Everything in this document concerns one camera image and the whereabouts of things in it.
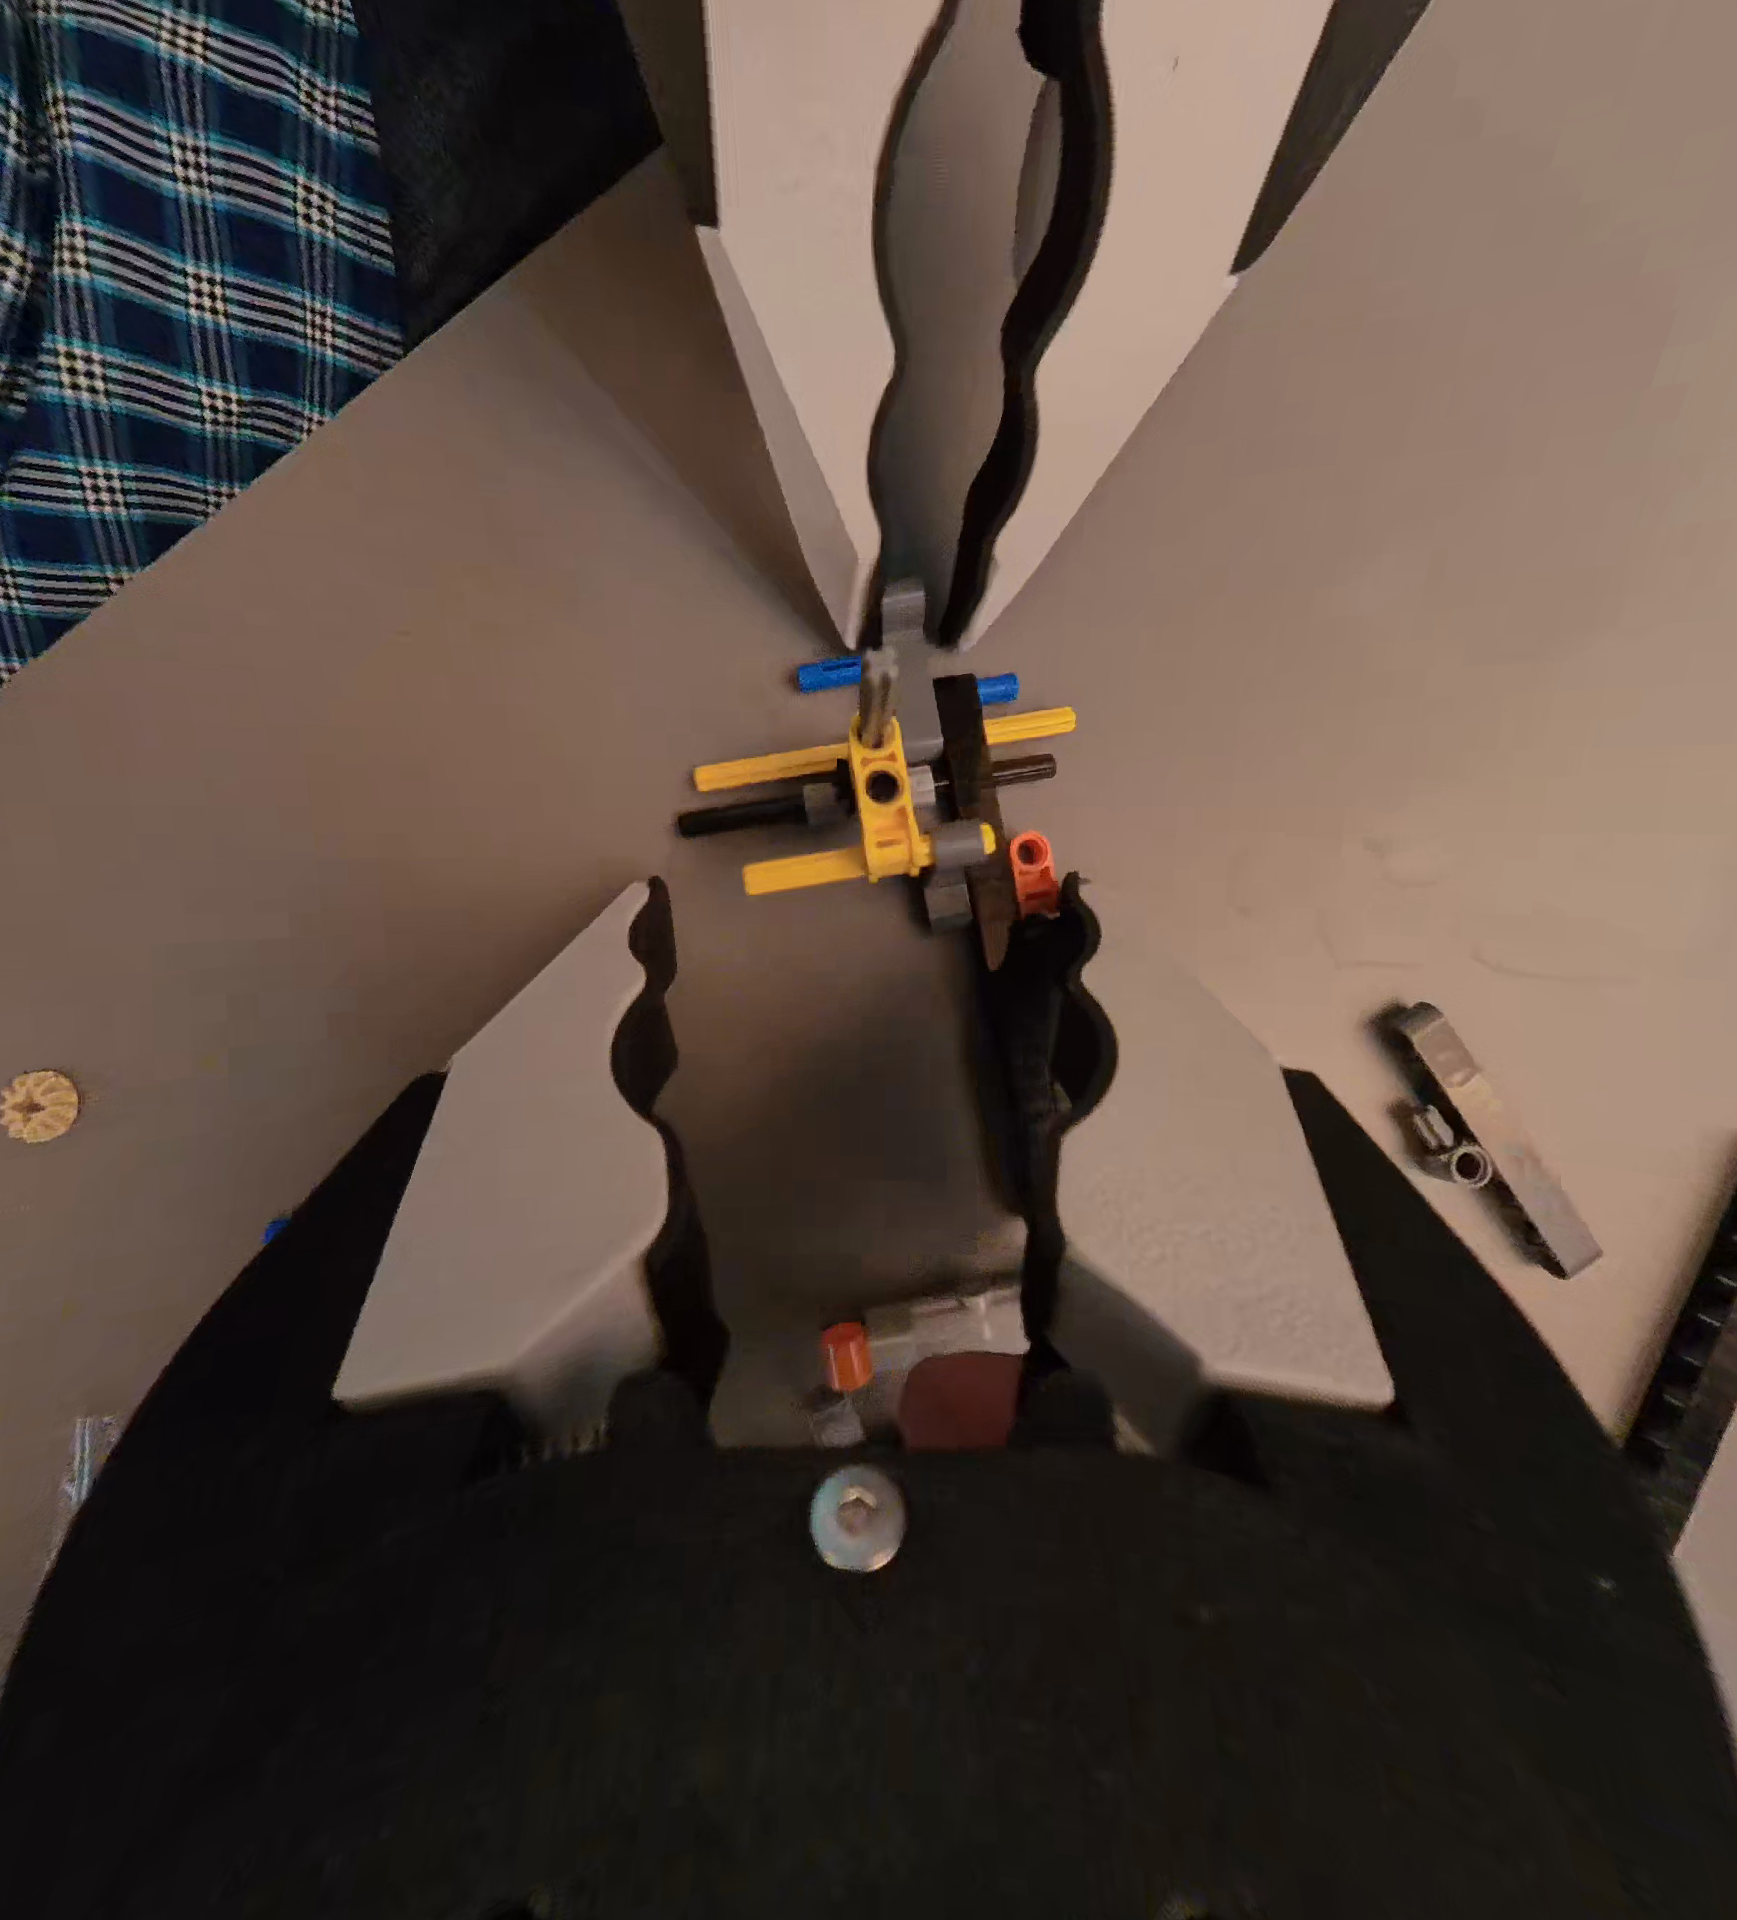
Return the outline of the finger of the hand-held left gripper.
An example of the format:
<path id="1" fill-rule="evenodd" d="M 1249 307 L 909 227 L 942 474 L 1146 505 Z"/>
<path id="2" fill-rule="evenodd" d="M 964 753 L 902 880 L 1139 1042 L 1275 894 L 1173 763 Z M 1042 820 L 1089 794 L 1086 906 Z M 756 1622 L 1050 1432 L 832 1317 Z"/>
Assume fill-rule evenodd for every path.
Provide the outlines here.
<path id="1" fill-rule="evenodd" d="M 1319 47 L 1322 1 L 1052 4 L 1046 232 L 1001 340 L 997 436 L 971 483 L 944 644 L 1025 587 L 1235 286 Z"/>
<path id="2" fill-rule="evenodd" d="M 715 218 L 696 227 L 835 636 L 886 581 L 944 628 L 1001 422 L 1044 78 L 1020 1 L 703 4 Z"/>

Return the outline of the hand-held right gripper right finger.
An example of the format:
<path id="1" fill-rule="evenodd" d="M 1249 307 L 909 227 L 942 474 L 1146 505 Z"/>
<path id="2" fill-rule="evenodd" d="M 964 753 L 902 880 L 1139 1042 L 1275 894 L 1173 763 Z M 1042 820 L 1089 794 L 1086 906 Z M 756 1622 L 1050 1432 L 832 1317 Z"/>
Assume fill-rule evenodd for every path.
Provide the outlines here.
<path id="1" fill-rule="evenodd" d="M 1283 1067 L 1217 996 L 1068 876 L 977 967 L 977 1011 L 1033 1348 L 1124 1419 L 1393 1404 Z"/>

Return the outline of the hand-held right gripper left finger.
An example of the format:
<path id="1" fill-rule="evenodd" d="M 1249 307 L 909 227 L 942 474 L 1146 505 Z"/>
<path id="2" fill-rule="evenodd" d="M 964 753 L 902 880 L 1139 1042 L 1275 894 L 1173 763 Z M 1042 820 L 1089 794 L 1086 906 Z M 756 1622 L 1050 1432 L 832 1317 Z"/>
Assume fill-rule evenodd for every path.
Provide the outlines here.
<path id="1" fill-rule="evenodd" d="M 625 888 L 452 1056 L 335 1378 L 355 1409 L 492 1391 L 605 1412 L 664 1369 L 710 1406 L 730 1348 L 685 1147 L 671 895 Z"/>

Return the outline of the yellow and black lego assembly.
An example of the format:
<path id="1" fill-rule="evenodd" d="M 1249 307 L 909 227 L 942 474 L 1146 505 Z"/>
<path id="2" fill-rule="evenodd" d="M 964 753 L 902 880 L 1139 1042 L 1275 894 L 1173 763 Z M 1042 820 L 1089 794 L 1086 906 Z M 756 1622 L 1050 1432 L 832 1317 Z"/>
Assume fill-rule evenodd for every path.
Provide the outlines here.
<path id="1" fill-rule="evenodd" d="M 777 898 L 838 883 L 902 883 L 935 932 L 971 930 L 999 970 L 1022 920 L 1001 796 L 1056 775 L 1050 744 L 1076 727 L 1068 706 L 1020 708 L 1012 673 L 937 665 L 926 590 L 899 580 L 880 592 L 880 622 L 856 651 L 808 661 L 804 693 L 852 692 L 841 742 L 700 763 L 703 803 L 676 816 L 678 838 L 741 831 L 831 831 L 832 848 L 752 859 L 742 888 Z"/>

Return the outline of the small grey lego connector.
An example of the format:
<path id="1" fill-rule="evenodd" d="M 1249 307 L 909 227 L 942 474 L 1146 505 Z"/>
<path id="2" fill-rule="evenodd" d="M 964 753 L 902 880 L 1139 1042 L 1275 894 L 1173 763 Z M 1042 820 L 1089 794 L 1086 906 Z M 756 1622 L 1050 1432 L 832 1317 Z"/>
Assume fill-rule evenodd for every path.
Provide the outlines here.
<path id="1" fill-rule="evenodd" d="M 1454 1117 L 1430 1103 L 1412 1103 L 1405 1122 L 1418 1163 L 1435 1178 L 1466 1189 L 1484 1189 L 1497 1178 L 1487 1147 Z"/>

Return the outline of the light grey lego piece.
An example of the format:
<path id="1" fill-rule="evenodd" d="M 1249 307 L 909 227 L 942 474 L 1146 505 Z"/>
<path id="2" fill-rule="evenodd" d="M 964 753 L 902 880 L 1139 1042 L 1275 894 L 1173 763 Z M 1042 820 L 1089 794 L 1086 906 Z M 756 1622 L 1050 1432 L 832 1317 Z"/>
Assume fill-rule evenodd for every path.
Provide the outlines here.
<path id="1" fill-rule="evenodd" d="M 866 1311 L 865 1332 L 876 1382 L 902 1378 L 941 1355 L 1028 1351 L 1017 1284 L 882 1303 Z"/>

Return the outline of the brown lego piece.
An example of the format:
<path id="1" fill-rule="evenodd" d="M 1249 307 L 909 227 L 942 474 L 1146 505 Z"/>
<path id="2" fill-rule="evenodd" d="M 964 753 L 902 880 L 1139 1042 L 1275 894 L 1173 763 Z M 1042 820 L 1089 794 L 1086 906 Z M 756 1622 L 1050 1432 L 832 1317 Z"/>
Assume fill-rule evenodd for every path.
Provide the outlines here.
<path id="1" fill-rule="evenodd" d="M 905 1376 L 897 1434 L 907 1451 L 1007 1448 L 1022 1393 L 1025 1355 L 955 1351 L 920 1357 Z"/>

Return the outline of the grey lego beam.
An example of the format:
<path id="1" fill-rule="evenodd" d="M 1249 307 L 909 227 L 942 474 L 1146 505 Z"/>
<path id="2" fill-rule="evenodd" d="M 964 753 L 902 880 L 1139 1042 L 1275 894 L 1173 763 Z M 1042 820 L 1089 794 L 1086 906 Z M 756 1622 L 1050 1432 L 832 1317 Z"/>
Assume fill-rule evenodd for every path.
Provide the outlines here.
<path id="1" fill-rule="evenodd" d="M 1446 1011 L 1424 999 L 1396 1001 L 1380 1010 L 1372 1023 L 1407 1085 L 1400 1117 L 1411 1147 L 1405 1110 L 1412 1103 L 1441 1108 L 1492 1156 L 1495 1182 L 1471 1192 L 1492 1199 L 1514 1226 L 1527 1256 L 1560 1279 L 1575 1279 L 1592 1267 L 1603 1258 L 1601 1239 L 1535 1146 L 1500 1081 L 1480 1064 Z"/>

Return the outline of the black lego gear rack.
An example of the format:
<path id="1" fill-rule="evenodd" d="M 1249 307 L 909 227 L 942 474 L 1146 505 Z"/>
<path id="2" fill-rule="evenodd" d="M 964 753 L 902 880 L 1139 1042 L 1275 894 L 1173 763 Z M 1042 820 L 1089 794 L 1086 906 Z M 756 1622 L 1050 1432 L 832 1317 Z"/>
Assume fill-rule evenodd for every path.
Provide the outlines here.
<path id="1" fill-rule="evenodd" d="M 1678 1545 L 1737 1414 L 1737 1183 L 1623 1441 L 1662 1548 Z"/>

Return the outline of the clear plastic bag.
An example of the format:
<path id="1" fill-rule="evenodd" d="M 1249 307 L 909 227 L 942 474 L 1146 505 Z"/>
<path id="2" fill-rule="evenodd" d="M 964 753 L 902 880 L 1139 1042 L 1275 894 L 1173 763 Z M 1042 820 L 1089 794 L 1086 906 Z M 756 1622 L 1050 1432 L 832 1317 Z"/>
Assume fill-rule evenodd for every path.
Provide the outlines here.
<path id="1" fill-rule="evenodd" d="M 91 1485 L 108 1462 L 112 1448 L 124 1427 L 118 1414 L 79 1414 L 70 1423 L 67 1453 L 61 1476 L 61 1513 L 65 1519 L 84 1506 Z"/>

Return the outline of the blue plaid cloth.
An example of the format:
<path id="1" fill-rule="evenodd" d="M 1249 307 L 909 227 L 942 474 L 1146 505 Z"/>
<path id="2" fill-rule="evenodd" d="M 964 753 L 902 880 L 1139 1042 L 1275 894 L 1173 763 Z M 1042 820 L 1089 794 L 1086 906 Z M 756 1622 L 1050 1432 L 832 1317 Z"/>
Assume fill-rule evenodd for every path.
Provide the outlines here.
<path id="1" fill-rule="evenodd" d="M 0 690 L 400 349 L 352 4 L 0 1 Z"/>

